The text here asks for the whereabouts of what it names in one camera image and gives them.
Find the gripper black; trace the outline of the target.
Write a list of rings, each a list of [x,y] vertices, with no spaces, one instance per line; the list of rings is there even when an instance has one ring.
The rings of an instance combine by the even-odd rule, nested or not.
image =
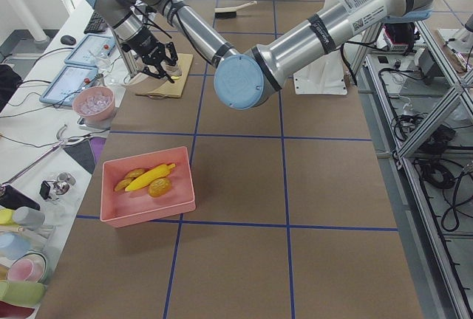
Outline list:
[[[163,68],[162,62],[168,66],[176,66],[178,55],[172,41],[164,44],[147,28],[141,27],[130,39],[125,40],[130,49],[134,50],[146,65],[141,72],[155,79],[166,79],[174,83],[174,79]],[[157,72],[152,72],[148,66],[153,66]]]

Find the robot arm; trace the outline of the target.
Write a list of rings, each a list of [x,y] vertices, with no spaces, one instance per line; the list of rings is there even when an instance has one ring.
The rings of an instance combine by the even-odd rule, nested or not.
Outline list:
[[[194,45],[216,72],[214,90],[232,109],[249,109],[280,91],[295,72],[375,24],[428,18],[433,0],[336,0],[271,44],[238,52],[183,0],[86,0],[125,45],[146,65],[146,74],[167,78],[165,64],[175,65],[172,44],[163,44],[132,12],[143,1]]]

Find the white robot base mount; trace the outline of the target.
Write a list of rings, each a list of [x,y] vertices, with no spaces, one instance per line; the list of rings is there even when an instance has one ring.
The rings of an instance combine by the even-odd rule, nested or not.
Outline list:
[[[309,18],[315,28],[321,30],[321,38],[333,37],[329,26],[340,24],[347,18],[356,37],[375,24],[385,14],[383,8],[375,9],[372,0],[325,0],[324,9]],[[298,95],[346,95],[344,82],[344,49],[335,48],[293,75],[295,92]]]

